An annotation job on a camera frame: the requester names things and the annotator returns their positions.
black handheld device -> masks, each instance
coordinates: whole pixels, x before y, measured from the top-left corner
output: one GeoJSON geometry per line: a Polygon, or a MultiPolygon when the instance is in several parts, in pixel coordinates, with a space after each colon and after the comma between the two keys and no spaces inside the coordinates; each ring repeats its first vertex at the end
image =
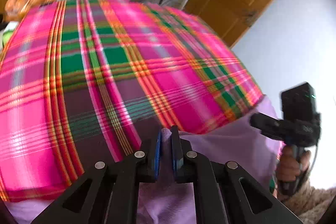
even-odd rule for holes
{"type": "MultiPolygon", "coordinates": [[[[281,93],[283,120],[262,113],[253,114],[251,126],[273,140],[283,141],[293,148],[293,156],[300,163],[306,147],[318,145],[320,139],[320,114],[315,109],[314,89],[309,83],[281,93]]],[[[306,172],[301,172],[294,182],[278,182],[280,193],[292,196],[303,183],[306,172]]]]}

silver screw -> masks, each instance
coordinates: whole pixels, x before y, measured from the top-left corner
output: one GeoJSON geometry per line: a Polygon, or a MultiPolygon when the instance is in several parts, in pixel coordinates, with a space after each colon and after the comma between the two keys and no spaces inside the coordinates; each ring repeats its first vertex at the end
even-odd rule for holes
{"type": "Polygon", "coordinates": [[[195,151],[189,151],[187,152],[187,157],[189,158],[196,158],[197,153],[195,151]]]}
{"type": "Polygon", "coordinates": [[[145,156],[145,152],[137,151],[137,152],[134,153],[134,156],[136,158],[143,158],[145,156]]]}
{"type": "Polygon", "coordinates": [[[229,161],[227,163],[227,167],[229,167],[230,169],[236,169],[238,167],[238,164],[235,161],[229,161]]]}
{"type": "Polygon", "coordinates": [[[96,162],[96,164],[94,165],[97,169],[102,169],[105,167],[105,163],[103,161],[98,161],[96,162]]]}

colorful plaid blanket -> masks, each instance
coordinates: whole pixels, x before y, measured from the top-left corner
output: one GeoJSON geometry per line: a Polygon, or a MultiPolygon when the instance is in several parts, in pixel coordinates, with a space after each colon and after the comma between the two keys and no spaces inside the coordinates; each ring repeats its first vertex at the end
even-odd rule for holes
{"type": "Polygon", "coordinates": [[[262,93],[199,18],[126,0],[32,9],[0,59],[0,196],[56,198],[160,128],[205,134],[262,93]]]}

wall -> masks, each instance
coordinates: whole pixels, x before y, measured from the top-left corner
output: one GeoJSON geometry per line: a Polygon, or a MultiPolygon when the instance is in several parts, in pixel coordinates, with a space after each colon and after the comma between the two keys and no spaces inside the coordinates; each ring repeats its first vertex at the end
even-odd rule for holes
{"type": "Polygon", "coordinates": [[[233,47],[282,117],[279,93],[307,81],[322,115],[316,187],[336,186],[336,0],[275,0],[233,47]]]}

lavender fabric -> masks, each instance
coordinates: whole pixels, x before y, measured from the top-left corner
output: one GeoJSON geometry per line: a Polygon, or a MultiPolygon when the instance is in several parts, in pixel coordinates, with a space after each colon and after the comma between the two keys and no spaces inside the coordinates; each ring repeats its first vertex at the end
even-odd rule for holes
{"type": "MultiPolygon", "coordinates": [[[[261,112],[276,118],[270,100],[265,96],[257,107],[244,117],[206,135],[180,132],[181,138],[191,142],[194,151],[211,161],[225,163],[234,160],[264,187],[274,171],[281,142],[270,140],[249,125],[251,114],[261,112]]],[[[171,132],[162,130],[160,172],[155,184],[140,184],[138,224],[191,224],[196,223],[192,184],[176,184],[171,166],[171,132]]],[[[30,223],[49,202],[28,200],[6,203],[19,224],[30,223]]]]}

